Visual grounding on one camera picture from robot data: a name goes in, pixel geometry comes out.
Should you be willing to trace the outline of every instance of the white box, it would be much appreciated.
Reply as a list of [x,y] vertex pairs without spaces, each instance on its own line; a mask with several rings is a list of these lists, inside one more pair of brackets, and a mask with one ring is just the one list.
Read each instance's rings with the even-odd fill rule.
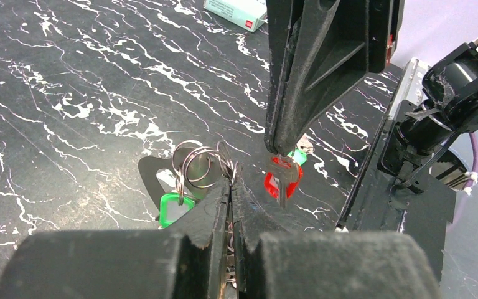
[[266,22],[264,0],[204,0],[204,8],[254,32]]

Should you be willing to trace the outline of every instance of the red plastic tag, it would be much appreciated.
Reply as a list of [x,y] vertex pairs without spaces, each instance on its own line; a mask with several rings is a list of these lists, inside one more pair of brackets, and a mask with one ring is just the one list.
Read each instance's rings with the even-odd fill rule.
[[[280,164],[278,158],[273,158],[272,161],[276,164]],[[285,161],[282,161],[282,162],[283,163],[280,164],[280,165],[283,165],[283,166],[286,167],[287,162],[285,162]],[[297,188],[299,182],[301,181],[302,177],[303,177],[303,170],[301,169],[301,166],[298,166],[298,180],[296,182],[290,183],[288,186],[286,186],[286,188],[287,188],[287,199],[289,199],[292,196],[292,193],[294,193],[294,190],[296,190],[296,188]],[[278,198],[279,188],[278,188],[278,185],[277,185],[276,180],[275,180],[274,176],[272,175],[272,173],[266,173],[265,189],[268,191],[268,193],[273,198],[275,198],[275,199]]]

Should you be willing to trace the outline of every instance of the key head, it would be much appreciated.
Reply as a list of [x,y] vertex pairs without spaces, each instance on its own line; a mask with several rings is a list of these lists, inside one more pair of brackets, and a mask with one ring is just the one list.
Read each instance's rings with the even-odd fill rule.
[[298,164],[290,157],[272,156],[267,168],[280,181],[293,183],[299,179]]

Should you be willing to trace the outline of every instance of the black countertop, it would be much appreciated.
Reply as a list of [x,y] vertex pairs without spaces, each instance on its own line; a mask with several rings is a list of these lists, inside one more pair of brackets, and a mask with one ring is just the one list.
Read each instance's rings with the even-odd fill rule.
[[[0,1],[0,271],[42,230],[156,229],[137,163],[225,139],[265,209],[266,26],[202,1]],[[332,230],[401,70],[370,75],[307,134],[315,152],[288,211]]]

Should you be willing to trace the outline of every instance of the white wall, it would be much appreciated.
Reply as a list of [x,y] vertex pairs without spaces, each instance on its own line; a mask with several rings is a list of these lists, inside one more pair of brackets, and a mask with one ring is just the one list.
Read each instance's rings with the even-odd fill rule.
[[406,0],[391,62],[412,57],[434,64],[463,42],[478,38],[478,0]]

